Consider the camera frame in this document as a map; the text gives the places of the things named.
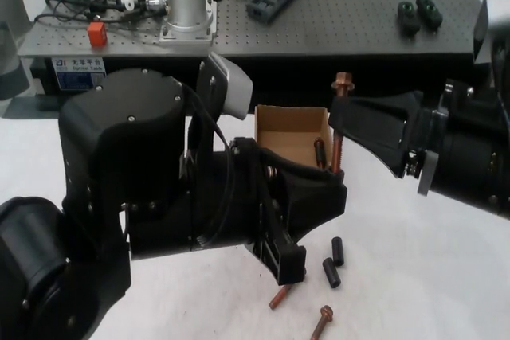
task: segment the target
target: white table surface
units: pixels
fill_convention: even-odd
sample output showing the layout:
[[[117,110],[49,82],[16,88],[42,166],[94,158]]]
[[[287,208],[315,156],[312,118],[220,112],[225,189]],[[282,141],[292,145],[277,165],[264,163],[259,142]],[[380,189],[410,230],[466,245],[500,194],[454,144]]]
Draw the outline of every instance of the white table surface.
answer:
[[[227,140],[253,136],[252,115],[220,126]],[[0,201],[38,195],[60,205],[57,121],[0,119],[0,137]],[[345,214],[302,240],[307,279],[276,311],[274,279],[243,246],[167,256],[132,263],[131,288],[92,339],[305,339],[329,304],[324,340],[508,340],[510,221],[418,196],[415,180],[394,179],[354,143],[344,153]],[[334,236],[346,258],[336,290],[321,265]]]

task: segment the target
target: blue label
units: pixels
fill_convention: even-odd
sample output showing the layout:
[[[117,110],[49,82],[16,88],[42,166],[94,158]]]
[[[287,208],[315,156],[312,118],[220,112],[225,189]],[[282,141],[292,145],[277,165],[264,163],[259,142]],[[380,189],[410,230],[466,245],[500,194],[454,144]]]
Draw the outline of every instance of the blue label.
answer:
[[[63,91],[87,91],[99,85],[104,77],[104,72],[57,72]]]

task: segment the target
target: metal table surface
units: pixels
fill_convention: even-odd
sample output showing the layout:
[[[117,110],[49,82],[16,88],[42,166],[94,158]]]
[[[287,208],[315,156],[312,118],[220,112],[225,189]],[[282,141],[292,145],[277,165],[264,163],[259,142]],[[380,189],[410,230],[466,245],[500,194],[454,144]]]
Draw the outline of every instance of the metal table surface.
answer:
[[[248,1],[218,3],[218,36],[212,47],[160,45],[159,24],[147,20],[134,29],[109,27],[108,45],[92,49],[83,23],[45,19],[33,27],[20,55],[199,57],[208,49],[228,57],[467,55],[473,50],[480,5],[479,0],[434,0],[445,17],[443,26],[438,33],[422,29],[409,40],[399,34],[395,20],[397,4],[405,0],[295,0],[269,26],[246,16]]]

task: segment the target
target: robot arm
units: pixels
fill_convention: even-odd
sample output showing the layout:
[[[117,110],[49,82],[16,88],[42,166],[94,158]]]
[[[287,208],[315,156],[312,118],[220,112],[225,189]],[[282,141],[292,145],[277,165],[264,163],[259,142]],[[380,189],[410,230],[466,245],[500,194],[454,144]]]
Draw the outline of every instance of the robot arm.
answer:
[[[37,197],[0,207],[2,338],[90,337],[131,285],[130,255],[245,244],[279,284],[303,280],[306,249],[296,243],[343,213],[343,175],[252,139],[213,152],[219,115],[242,118],[249,106],[251,81],[235,64],[211,54],[197,93],[129,69],[62,108],[63,209]]]
[[[448,80],[437,107],[411,92],[337,99],[330,125],[366,147],[418,192],[508,216],[510,212],[510,0],[484,0],[474,31],[476,63],[490,62],[493,86]]]

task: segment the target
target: metal bracket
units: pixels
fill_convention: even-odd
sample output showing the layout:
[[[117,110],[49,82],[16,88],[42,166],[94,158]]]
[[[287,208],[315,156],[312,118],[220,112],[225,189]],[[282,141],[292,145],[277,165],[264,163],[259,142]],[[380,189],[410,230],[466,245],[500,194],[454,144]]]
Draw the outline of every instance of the metal bracket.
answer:
[[[170,25],[165,18],[161,25],[159,42],[169,45],[211,45],[218,30],[218,4],[214,0],[206,0],[206,11],[208,21],[190,32],[178,31],[178,27]]]

